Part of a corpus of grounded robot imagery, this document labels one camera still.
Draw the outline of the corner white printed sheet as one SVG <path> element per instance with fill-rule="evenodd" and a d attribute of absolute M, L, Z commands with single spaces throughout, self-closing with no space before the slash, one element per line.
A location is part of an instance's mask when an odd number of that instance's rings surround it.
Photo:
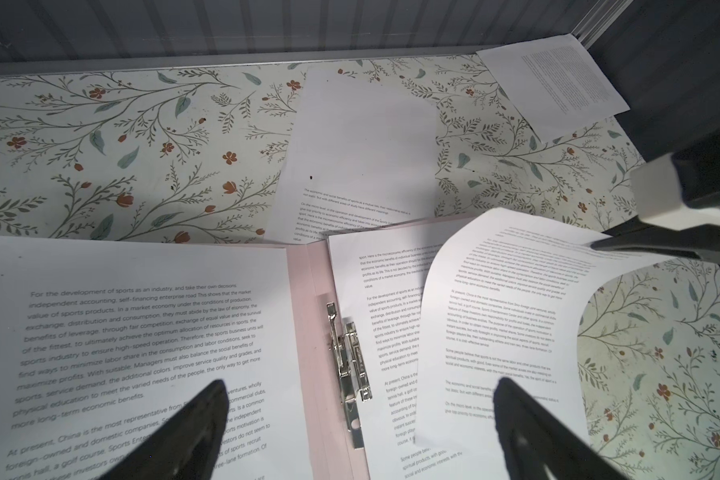
<path fill-rule="evenodd" d="M 477 55 L 542 142 L 629 110 L 571 34 L 480 50 Z"/>

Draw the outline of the white printed paper sheet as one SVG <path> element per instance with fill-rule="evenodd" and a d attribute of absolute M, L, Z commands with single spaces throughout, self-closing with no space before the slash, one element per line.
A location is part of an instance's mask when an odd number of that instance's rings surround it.
<path fill-rule="evenodd" d="M 437 116 L 401 88 L 311 68 L 265 239 L 304 244 L 432 216 Z"/>

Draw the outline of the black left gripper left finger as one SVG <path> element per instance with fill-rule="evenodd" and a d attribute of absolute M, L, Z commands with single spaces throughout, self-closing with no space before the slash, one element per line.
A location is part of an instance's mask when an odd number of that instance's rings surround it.
<path fill-rule="evenodd" d="M 214 380 L 102 478 L 210 479 L 228 412 L 226 386 Z"/>

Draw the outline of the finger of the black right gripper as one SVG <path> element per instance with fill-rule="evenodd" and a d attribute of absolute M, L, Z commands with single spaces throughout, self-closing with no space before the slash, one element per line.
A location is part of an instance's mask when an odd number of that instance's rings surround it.
<path fill-rule="evenodd" d="M 591 248 L 654 253 L 720 265 L 720 230 L 641 230 L 596 241 Z"/>

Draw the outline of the pink file folder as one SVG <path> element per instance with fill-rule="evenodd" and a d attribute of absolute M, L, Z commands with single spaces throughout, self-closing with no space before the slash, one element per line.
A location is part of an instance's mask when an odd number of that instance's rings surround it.
<path fill-rule="evenodd" d="M 267 437 L 263 421 L 254 418 L 240 396 L 231 392 L 230 420 L 219 456 L 222 466 L 231 467 L 250 457 L 261 479 L 299 479 L 303 475 L 300 463 L 308 460 L 313 479 L 373 479 L 365 447 L 352 446 L 340 404 L 326 304 L 335 302 L 341 318 L 342 315 L 328 240 L 286 250 L 298 352 L 294 366 L 301 390 L 292 393 L 285 389 L 291 376 L 284 372 L 284 362 L 274 367 L 278 379 L 268 385 L 281 411 L 294 404 L 304 407 L 303 426 L 309 449 L 300 451 L 293 434 Z"/>

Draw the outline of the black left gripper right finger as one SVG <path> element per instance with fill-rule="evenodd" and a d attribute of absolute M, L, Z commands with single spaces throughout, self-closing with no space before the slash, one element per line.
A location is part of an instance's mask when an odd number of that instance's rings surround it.
<path fill-rule="evenodd" d="M 499 380 L 493 404 L 510 479 L 626 479 L 512 379 Z"/>

